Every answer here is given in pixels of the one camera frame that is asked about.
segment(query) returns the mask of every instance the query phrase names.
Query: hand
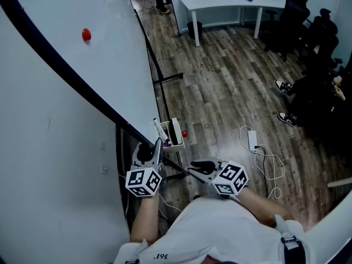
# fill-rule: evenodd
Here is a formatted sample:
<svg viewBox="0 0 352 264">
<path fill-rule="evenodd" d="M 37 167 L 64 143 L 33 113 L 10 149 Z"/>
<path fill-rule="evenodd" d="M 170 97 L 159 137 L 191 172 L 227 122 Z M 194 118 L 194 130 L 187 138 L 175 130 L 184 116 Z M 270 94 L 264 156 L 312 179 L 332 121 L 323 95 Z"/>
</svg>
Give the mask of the hand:
<svg viewBox="0 0 352 264">
<path fill-rule="evenodd" d="M 342 90 L 335 85 L 335 95 L 339 97 L 342 101 L 345 101 L 345 95 L 343 94 Z"/>
<path fill-rule="evenodd" d="M 342 77 L 340 75 L 334 77 L 333 85 L 340 86 L 341 82 L 342 82 Z"/>
</svg>

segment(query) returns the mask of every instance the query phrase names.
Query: wooden floor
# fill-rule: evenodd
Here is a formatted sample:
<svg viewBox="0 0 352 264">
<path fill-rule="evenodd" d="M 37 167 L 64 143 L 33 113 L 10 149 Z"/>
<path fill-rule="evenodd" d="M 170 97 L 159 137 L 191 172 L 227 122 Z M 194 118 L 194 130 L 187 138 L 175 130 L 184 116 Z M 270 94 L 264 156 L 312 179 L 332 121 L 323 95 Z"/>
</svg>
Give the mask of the wooden floor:
<svg viewBox="0 0 352 264">
<path fill-rule="evenodd" d="M 258 143 L 266 144 L 285 165 L 285 176 L 277 180 L 286 206 L 306 230 L 329 213 L 351 187 L 328 189 L 328 182 L 352 176 L 344 158 L 323 145 L 315 146 L 304 128 L 292 128 L 277 119 L 292 97 L 280 94 L 275 79 L 293 83 L 301 77 L 302 66 L 289 54 L 284 63 L 279 54 L 264 52 L 264 43 L 253 39 L 253 30 L 226 26 L 203 30 L 201 47 L 187 33 L 178 36 L 174 15 L 162 15 L 153 0 L 133 2 L 145 27 L 165 76 L 183 72 L 184 79 L 164 83 L 171 117 L 177 117 L 181 129 L 188 131 L 186 149 L 180 153 L 183 166 L 199 157 L 233 159 L 245 166 L 249 187 L 265 195 L 262 173 L 254 166 L 254 155 L 239 141 L 243 125 L 257 131 Z M 157 102 L 162 119 L 165 113 L 160 89 Z M 243 142 L 248 143 L 247 129 Z M 273 165 L 266 159 L 267 175 L 273 177 Z M 276 176 L 283 171 L 275 161 Z M 269 192 L 273 188 L 267 182 Z M 183 209 L 195 195 L 213 193 L 213 189 L 192 177 L 168 181 L 161 190 L 166 201 Z M 169 220 L 178 211 L 161 206 Z"/>
</svg>

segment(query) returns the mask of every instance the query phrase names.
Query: table leg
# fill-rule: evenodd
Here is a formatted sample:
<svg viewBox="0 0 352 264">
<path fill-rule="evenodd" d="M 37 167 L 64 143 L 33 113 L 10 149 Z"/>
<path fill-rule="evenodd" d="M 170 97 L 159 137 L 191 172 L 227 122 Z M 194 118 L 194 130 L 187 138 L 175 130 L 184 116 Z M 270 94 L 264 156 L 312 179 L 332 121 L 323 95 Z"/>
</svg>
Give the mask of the table leg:
<svg viewBox="0 0 352 264">
<path fill-rule="evenodd" d="M 347 184 L 351 184 L 351 183 L 352 183 L 352 178 L 346 178 L 346 179 L 342 179 L 342 180 L 328 183 L 328 188 L 347 185 Z"/>
<path fill-rule="evenodd" d="M 254 39 L 258 39 L 258 33 L 259 33 L 259 28 L 260 28 L 260 22 L 262 20 L 262 13 L 263 13 L 263 8 L 260 7 L 258 9 L 258 14 L 257 14 L 257 22 L 255 24 L 255 30 L 254 30 Z"/>
<path fill-rule="evenodd" d="M 241 26 L 244 26 L 244 7 L 241 7 Z"/>
<path fill-rule="evenodd" d="M 196 40 L 196 47 L 199 47 L 200 45 L 199 45 L 196 11 L 192 11 L 191 14 L 192 14 L 192 22 L 193 22 L 193 30 L 194 30 L 194 39 Z"/>
</svg>

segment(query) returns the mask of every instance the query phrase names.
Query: white desk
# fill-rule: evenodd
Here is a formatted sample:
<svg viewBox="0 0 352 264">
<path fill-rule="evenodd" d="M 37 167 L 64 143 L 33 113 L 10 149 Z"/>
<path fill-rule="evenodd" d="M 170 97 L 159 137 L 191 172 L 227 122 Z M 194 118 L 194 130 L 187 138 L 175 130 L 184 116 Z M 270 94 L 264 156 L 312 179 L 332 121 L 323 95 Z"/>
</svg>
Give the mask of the white desk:
<svg viewBox="0 0 352 264">
<path fill-rule="evenodd" d="M 265 8 L 285 8 L 286 0 L 181 0 L 186 8 L 191 11 L 194 36 L 196 46 L 199 47 L 199 36 L 197 27 L 196 10 L 214 7 L 258 7 L 257 22 L 254 31 L 254 38 L 258 38 L 260 21 L 262 18 L 263 7 Z M 242 13 L 241 24 L 244 25 L 244 15 Z"/>
</svg>

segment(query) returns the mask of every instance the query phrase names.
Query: red ball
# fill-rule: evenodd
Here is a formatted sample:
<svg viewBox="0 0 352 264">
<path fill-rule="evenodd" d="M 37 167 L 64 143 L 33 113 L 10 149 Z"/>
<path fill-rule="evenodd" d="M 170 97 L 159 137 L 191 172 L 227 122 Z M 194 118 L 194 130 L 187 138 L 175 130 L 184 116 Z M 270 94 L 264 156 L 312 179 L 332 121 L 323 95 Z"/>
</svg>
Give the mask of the red ball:
<svg viewBox="0 0 352 264">
<path fill-rule="evenodd" d="M 90 34 L 89 29 L 83 29 L 83 31 L 82 31 L 82 38 L 83 38 L 84 41 L 91 40 L 92 35 Z"/>
</svg>

